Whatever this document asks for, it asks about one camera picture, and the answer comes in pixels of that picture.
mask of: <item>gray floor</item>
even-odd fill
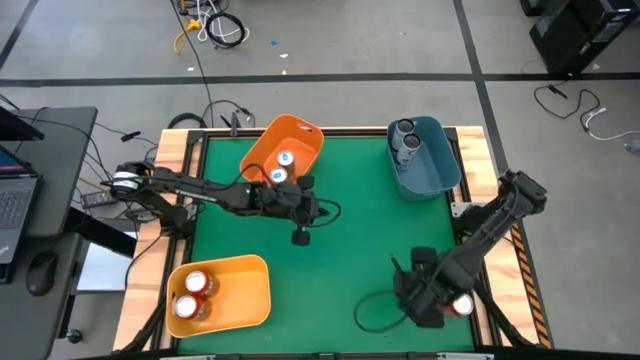
[[[0,41],[6,41],[27,1],[3,4]],[[463,0],[484,73],[543,73],[528,38],[533,21],[516,0]],[[452,1],[231,0],[231,13],[250,28],[238,49],[213,50],[197,41],[211,76],[470,73]],[[81,79],[198,76],[186,48],[171,43],[179,27],[167,1],[40,0],[0,79]],[[622,34],[589,72],[640,71],[640,26]],[[270,42],[277,41],[276,46]],[[288,54],[286,59],[279,55]],[[560,121],[535,103],[538,82],[489,82],[487,88],[509,165],[549,189],[547,210],[526,220],[542,295],[558,348],[640,353],[633,286],[640,223],[637,178],[640,158],[622,140],[598,142],[576,117]],[[432,115],[445,125],[485,125],[473,82],[380,81],[211,85],[214,99],[251,109],[259,126],[276,115],[297,114],[317,125],[384,125],[412,115]],[[599,134],[640,129],[640,81],[570,82],[570,101],[541,94],[549,107],[575,106],[581,88],[594,91],[609,111],[594,121]],[[97,106],[98,121],[129,132],[159,136],[181,112],[200,113],[202,85],[0,88],[24,108]],[[232,109],[219,107],[221,114]],[[93,133],[105,165],[141,159],[144,143],[120,143]],[[98,181],[88,168],[82,176]],[[81,190],[90,188],[81,185]],[[113,216],[119,209],[100,214]],[[105,354],[110,350],[122,298],[78,300],[72,325],[91,329],[81,346],[57,343],[52,358]]]

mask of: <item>laptop keyboard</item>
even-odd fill
[[[31,190],[0,190],[0,229],[18,227],[29,205]]]

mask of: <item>green mat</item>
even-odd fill
[[[254,139],[213,139],[205,178],[228,183]],[[192,261],[256,254],[269,266],[271,314],[260,326],[182,339],[189,353],[430,352],[473,349],[467,319],[444,329],[419,329],[410,320],[385,334],[360,330],[355,303],[392,289],[391,255],[410,266],[410,250],[454,245],[443,195],[410,203],[396,191],[384,138],[327,138],[313,175],[316,196],[337,201],[342,216],[310,229],[311,245],[291,244],[292,222],[241,218],[216,206],[200,215]],[[381,327],[402,316],[392,294],[371,300],[360,321]]]

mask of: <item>teal plastic basket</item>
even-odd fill
[[[413,133],[422,141],[418,152],[406,170],[399,170],[391,149],[396,121],[387,129],[387,152],[400,196],[407,201],[432,199],[460,183],[460,168],[453,156],[449,140],[438,120],[430,116],[410,118]]]

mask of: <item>orange plastic basket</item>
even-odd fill
[[[242,159],[240,171],[249,164],[260,164],[268,174],[278,166],[278,153],[289,150],[294,156],[296,177],[306,175],[318,158],[323,143],[324,134],[315,125],[295,115],[280,115]],[[248,181],[264,180],[257,168],[247,170],[244,177]]]
[[[189,292],[185,279],[192,271],[205,271],[217,280],[217,290],[207,298],[211,309],[203,320],[178,317],[175,301]],[[179,266],[167,283],[165,321],[169,333],[177,338],[262,324],[271,312],[269,270],[257,255],[236,256]]]

